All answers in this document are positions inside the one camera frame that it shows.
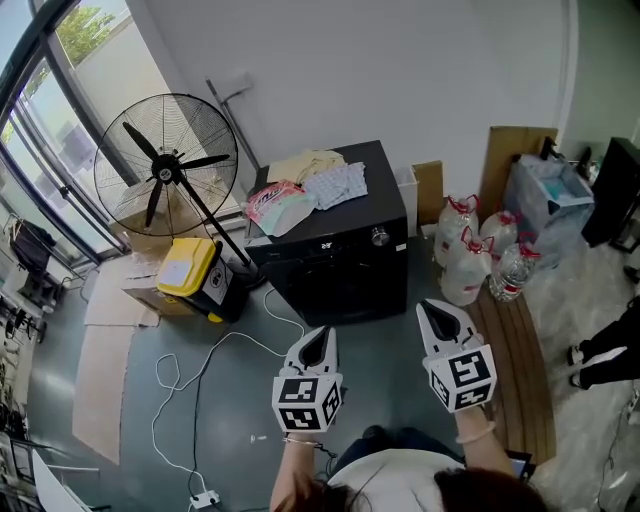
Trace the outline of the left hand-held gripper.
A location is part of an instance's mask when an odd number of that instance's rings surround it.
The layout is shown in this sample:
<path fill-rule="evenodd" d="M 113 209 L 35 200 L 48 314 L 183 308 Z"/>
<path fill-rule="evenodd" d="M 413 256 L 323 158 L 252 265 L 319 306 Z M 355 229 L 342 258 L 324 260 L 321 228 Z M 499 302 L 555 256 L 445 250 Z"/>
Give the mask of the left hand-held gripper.
<path fill-rule="evenodd" d="M 290 347 L 285 368 L 323 374 L 274 378 L 272 408 L 285 433 L 328 431 L 343 403 L 343 376 L 333 374 L 338 363 L 337 333 L 333 327 L 318 327 Z"/>

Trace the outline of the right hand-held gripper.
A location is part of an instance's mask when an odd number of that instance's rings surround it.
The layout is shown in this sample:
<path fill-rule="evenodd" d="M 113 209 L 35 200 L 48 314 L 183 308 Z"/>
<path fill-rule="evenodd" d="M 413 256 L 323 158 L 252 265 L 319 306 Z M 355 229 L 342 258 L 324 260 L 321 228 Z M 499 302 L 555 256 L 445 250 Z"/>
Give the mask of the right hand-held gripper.
<path fill-rule="evenodd" d="M 460 412 L 489 402 L 496 388 L 496 367 L 491 347 L 476 334 L 471 317 L 436 299 L 417 303 L 416 316 L 426 353 L 422 364 L 445 409 Z M 445 355 L 439 353 L 442 341 L 465 342 Z"/>

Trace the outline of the black washing machine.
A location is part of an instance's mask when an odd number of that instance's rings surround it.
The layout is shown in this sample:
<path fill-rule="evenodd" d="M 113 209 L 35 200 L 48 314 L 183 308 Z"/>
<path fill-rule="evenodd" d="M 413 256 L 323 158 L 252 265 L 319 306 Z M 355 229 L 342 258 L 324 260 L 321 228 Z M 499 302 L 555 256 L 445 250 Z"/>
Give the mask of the black washing machine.
<path fill-rule="evenodd" d="M 366 196 L 314 211 L 281 237 L 250 222 L 244 249 L 268 282 L 310 326 L 370 321 L 407 307 L 407 216 L 380 141 L 338 148 L 366 166 Z M 389 243 L 371 242 L 382 226 Z"/>

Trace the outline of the person's left forearm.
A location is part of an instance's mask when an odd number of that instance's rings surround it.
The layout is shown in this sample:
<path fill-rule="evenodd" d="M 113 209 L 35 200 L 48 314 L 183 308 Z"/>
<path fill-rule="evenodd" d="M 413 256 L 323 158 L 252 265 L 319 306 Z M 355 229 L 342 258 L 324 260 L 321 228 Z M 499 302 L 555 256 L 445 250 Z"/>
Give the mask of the person's left forearm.
<path fill-rule="evenodd" d="M 270 500 L 270 512 L 324 512 L 315 480 L 315 447 L 309 433 L 289 433 Z"/>

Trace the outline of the person's right forearm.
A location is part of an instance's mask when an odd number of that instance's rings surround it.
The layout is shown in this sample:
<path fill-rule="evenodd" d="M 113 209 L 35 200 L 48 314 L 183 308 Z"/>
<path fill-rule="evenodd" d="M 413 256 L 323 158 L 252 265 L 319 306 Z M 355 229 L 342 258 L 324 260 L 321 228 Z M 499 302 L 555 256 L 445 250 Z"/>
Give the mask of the person's right forearm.
<path fill-rule="evenodd" d="M 484 410 L 470 407 L 454 414 L 456 442 L 462 447 L 466 465 L 514 476 L 512 463 L 494 434 L 495 423 Z"/>

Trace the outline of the ribbed clear water bottle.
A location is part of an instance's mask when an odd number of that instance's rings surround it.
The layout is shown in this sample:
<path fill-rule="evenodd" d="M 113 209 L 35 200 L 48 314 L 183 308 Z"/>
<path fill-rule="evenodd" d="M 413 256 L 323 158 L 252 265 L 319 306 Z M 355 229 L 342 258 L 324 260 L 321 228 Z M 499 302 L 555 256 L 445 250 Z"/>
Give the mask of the ribbed clear water bottle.
<path fill-rule="evenodd" d="M 522 292 L 538 264 L 541 254 L 534 247 L 534 235 L 523 232 L 501 254 L 492 270 L 489 290 L 500 302 L 511 302 Z"/>

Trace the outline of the wooden slatted bench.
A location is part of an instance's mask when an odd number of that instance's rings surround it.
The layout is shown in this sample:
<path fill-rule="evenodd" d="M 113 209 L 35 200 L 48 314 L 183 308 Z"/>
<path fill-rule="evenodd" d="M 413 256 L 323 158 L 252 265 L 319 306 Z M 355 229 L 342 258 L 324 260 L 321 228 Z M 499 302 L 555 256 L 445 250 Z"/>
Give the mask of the wooden slatted bench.
<path fill-rule="evenodd" d="M 498 382 L 486 407 L 503 446 L 535 465 L 556 456 L 556 429 L 547 371 L 525 299 L 494 299 L 486 286 L 465 307 L 493 353 Z"/>

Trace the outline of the person's legs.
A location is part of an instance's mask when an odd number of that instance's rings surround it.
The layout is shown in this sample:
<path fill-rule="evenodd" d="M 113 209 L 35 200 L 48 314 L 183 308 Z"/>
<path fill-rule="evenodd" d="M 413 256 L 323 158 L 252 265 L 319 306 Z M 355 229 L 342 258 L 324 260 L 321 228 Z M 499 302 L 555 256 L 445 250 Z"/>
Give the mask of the person's legs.
<path fill-rule="evenodd" d="M 438 453 L 463 463 L 464 457 L 456 454 L 435 438 L 412 427 L 385 429 L 379 425 L 368 427 L 339 457 L 336 468 L 388 449 L 408 449 Z"/>

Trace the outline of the white board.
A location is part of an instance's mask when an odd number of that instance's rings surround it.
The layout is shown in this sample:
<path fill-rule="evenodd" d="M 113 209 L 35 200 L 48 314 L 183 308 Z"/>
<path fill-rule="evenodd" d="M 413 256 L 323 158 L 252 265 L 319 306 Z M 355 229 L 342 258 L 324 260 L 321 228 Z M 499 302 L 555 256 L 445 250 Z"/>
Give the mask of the white board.
<path fill-rule="evenodd" d="M 418 221 L 418 181 L 412 167 L 402 167 L 394 171 L 407 216 L 408 236 L 417 234 Z"/>

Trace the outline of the small brown cardboard piece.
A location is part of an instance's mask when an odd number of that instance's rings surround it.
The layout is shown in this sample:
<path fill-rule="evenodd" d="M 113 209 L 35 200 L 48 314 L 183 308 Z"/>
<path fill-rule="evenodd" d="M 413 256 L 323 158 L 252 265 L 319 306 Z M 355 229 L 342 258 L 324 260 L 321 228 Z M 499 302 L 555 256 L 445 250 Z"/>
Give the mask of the small brown cardboard piece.
<path fill-rule="evenodd" d="M 417 182 L 418 224 L 436 224 L 445 202 L 443 164 L 432 161 L 414 164 L 412 169 Z"/>

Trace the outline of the person's torso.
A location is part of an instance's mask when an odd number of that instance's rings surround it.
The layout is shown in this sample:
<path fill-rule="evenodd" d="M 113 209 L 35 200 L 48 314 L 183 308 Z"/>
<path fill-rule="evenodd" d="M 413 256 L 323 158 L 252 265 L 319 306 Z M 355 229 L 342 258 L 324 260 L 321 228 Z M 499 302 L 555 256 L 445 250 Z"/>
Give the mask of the person's torso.
<path fill-rule="evenodd" d="M 349 488 L 351 512 L 444 512 L 435 475 L 462 467 L 436 452 L 387 449 L 346 465 L 329 485 Z"/>

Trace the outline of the blue tablet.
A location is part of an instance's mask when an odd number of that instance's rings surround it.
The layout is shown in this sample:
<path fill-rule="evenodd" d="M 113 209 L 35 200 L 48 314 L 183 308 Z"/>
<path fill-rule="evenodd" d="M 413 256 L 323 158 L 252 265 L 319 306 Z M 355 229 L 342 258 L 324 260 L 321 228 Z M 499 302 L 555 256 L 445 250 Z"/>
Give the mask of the blue tablet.
<path fill-rule="evenodd" d="M 516 476 L 523 482 L 528 483 L 534 475 L 536 465 L 533 463 L 530 453 L 516 452 L 512 450 L 506 451 Z"/>

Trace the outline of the yellow and black toolbox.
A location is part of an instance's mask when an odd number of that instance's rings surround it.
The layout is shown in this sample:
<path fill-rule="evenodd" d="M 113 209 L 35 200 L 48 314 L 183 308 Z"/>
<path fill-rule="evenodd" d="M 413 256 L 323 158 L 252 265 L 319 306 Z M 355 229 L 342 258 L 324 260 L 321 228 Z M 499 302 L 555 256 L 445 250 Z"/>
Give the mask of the yellow and black toolbox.
<path fill-rule="evenodd" d="M 242 314 L 248 291 L 222 257 L 223 243 L 211 239 L 174 238 L 156 287 L 213 323 L 234 323 Z"/>

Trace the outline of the clear plastic storage box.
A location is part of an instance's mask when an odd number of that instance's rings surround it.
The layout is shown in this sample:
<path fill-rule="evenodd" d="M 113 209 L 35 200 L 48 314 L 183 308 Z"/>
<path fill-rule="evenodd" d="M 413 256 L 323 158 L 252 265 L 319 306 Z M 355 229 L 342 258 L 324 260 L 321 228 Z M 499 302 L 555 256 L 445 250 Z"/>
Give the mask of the clear plastic storage box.
<path fill-rule="evenodd" d="M 588 184 L 569 162 L 522 154 L 511 164 L 503 206 L 540 254 L 537 268 L 556 267 L 571 252 L 593 211 Z"/>

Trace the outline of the checkered cloth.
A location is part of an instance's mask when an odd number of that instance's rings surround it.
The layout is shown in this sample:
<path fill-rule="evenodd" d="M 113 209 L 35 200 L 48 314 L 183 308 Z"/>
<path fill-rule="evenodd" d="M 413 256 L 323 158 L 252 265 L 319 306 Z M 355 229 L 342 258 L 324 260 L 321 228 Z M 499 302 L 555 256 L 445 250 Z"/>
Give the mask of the checkered cloth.
<path fill-rule="evenodd" d="M 315 200 L 316 208 L 329 210 L 368 194 L 363 162 L 336 167 L 306 179 L 303 190 Z"/>

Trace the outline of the large brown cardboard sheet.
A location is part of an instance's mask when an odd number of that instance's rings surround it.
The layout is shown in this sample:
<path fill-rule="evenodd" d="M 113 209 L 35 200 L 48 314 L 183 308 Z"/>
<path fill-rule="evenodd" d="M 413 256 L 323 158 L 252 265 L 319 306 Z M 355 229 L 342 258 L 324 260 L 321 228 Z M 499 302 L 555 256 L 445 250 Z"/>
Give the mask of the large brown cardboard sheet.
<path fill-rule="evenodd" d="M 489 130 L 477 215 L 480 222 L 498 211 L 509 179 L 513 158 L 539 153 L 544 139 L 557 139 L 557 128 L 492 126 Z"/>

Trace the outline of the printed cardboard box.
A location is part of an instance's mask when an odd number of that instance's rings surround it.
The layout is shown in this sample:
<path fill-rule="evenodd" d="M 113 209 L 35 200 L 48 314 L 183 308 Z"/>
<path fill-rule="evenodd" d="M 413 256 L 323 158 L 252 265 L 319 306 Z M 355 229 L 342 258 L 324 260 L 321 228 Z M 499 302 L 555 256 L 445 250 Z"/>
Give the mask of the printed cardboard box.
<path fill-rule="evenodd" d="M 161 317 L 190 316 L 196 314 L 196 311 L 192 307 L 173 296 L 165 295 L 153 287 L 123 287 L 122 291 Z"/>

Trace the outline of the beige cloth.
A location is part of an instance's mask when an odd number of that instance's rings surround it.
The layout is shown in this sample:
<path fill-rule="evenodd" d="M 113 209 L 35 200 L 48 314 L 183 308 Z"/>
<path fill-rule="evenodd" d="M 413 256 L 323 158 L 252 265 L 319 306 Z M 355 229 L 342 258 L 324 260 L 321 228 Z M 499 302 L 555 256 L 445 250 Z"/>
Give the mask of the beige cloth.
<path fill-rule="evenodd" d="M 277 183 L 290 181 L 302 184 L 307 178 L 346 164 L 344 157 L 333 150 L 306 150 L 294 157 L 273 162 L 268 169 L 266 181 Z"/>

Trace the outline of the plain brown cardboard box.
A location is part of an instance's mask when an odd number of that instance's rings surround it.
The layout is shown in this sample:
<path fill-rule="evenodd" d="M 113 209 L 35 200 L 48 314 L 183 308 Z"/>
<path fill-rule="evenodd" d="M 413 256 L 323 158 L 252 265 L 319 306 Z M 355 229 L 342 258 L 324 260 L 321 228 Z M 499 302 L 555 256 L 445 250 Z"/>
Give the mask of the plain brown cardboard box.
<path fill-rule="evenodd" d="M 169 247 L 173 238 L 197 236 L 201 231 L 201 217 L 174 184 L 162 186 L 151 223 L 146 225 L 148 203 L 157 184 L 153 180 L 125 187 L 111 206 L 110 229 L 124 235 L 136 252 Z"/>

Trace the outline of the black framed glass window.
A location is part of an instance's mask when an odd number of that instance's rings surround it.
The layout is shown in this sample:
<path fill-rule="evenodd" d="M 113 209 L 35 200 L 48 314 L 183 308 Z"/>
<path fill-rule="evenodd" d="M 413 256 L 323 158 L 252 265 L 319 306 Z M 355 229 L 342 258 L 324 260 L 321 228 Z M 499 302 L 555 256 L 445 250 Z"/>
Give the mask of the black framed glass window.
<path fill-rule="evenodd" d="M 129 249 L 99 195 L 136 185 L 142 174 L 139 159 L 115 153 L 109 125 L 169 89 L 136 23 L 141 7 L 0 0 L 0 197 L 50 230 L 71 264 Z"/>

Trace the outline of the black pedestal fan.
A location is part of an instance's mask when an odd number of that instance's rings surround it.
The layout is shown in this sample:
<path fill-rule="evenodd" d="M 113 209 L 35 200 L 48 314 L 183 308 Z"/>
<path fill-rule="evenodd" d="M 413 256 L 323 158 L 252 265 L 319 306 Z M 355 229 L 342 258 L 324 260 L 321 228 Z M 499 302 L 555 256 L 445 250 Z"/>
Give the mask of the black pedestal fan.
<path fill-rule="evenodd" d="M 256 265 L 223 228 L 218 212 L 229 199 L 238 172 L 238 144 L 226 117 L 211 103 L 184 93 L 139 100 L 109 124 L 97 153 L 114 158 L 96 163 L 93 175 L 100 205 L 111 206 L 125 187 L 157 181 L 148 203 L 151 223 L 162 186 L 181 189 L 201 217 L 206 235 L 217 234 L 236 258 L 242 283 L 263 283 Z"/>

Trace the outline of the grey wall conduit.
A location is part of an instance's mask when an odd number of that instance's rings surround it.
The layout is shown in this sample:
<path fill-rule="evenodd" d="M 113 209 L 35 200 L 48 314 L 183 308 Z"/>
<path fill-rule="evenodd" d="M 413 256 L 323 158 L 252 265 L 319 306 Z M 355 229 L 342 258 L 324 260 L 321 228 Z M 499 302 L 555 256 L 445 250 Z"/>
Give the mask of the grey wall conduit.
<path fill-rule="evenodd" d="M 233 79 L 224 89 L 216 87 L 209 76 L 205 77 L 205 83 L 214 99 L 216 100 L 221 111 L 225 115 L 227 121 L 229 122 L 232 131 L 234 132 L 238 142 L 244 150 L 249 162 L 251 163 L 255 171 L 259 171 L 261 165 L 231 107 L 232 100 L 240 98 L 246 92 L 250 91 L 253 88 L 253 80 L 251 75 L 248 72 L 241 73 L 239 76 Z"/>

